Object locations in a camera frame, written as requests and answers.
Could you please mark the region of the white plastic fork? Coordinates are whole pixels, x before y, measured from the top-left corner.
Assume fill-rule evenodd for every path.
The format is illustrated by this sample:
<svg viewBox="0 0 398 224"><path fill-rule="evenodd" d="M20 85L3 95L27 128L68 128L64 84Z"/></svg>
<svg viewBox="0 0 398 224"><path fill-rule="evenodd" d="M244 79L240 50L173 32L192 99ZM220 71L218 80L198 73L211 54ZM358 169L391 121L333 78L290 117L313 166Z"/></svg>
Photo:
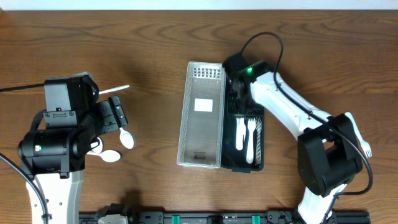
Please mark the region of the white plastic fork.
<svg viewBox="0 0 398 224"><path fill-rule="evenodd" d="M248 120L248 146L246 151L246 162L252 164L254 162L254 131L256 130L256 120L251 118Z"/></svg>
<svg viewBox="0 0 398 224"><path fill-rule="evenodd" d="M371 158L373 156L373 154L372 154L372 149L370 147L370 144L363 139L353 115L349 111L347 111L347 112L345 112L345 116L347 116L349 118L349 120L351 121L351 123L353 125L353 129L354 129L354 133L359 141L359 144L360 144L366 158L368 158L368 159Z"/></svg>

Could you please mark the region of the black plastic mesh basket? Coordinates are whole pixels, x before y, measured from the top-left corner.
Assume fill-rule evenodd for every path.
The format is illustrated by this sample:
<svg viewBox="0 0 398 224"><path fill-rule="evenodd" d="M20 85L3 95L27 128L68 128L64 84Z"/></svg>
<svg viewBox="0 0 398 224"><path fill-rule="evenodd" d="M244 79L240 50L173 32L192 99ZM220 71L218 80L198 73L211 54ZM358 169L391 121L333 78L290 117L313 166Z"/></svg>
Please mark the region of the black plastic mesh basket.
<svg viewBox="0 0 398 224"><path fill-rule="evenodd" d="M253 132L253 154L252 163L246 160L249 146L249 131L246 131L243 140L243 148L236 149L236 131L238 121L244 120L245 125L250 119L256 122L256 128ZM241 112L238 107L238 96L232 89L232 81L226 80L224 96L224 117L223 117L223 137L221 148L221 167L230 169L233 172L250 173L257 172L264 168L264 108L258 105L251 105L246 111Z"/></svg>

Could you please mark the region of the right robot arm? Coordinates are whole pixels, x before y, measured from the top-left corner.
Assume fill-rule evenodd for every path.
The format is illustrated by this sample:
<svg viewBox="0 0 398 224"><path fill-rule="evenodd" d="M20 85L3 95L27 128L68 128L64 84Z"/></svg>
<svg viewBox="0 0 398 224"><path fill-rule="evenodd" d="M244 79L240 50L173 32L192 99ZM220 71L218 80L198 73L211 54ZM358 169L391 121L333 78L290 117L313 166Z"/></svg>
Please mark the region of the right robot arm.
<svg viewBox="0 0 398 224"><path fill-rule="evenodd" d="M265 108L297 140L298 172L305 185L298 214L305 223L325 223L335 200L367 163L358 149L352 120L345 113L332 116L311 105L263 60L249 64L236 53L222 67L239 108Z"/></svg>

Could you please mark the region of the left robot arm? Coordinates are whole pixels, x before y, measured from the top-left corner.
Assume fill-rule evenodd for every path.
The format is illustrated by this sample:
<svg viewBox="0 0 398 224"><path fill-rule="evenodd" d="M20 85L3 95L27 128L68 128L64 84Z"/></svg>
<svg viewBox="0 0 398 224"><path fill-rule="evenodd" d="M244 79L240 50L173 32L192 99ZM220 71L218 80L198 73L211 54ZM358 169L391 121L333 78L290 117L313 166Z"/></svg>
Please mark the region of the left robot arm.
<svg viewBox="0 0 398 224"><path fill-rule="evenodd" d="M33 223L78 223L85 156L98 136L125 127L117 96L99 101L89 72L44 82L46 109L18 145Z"/></svg>

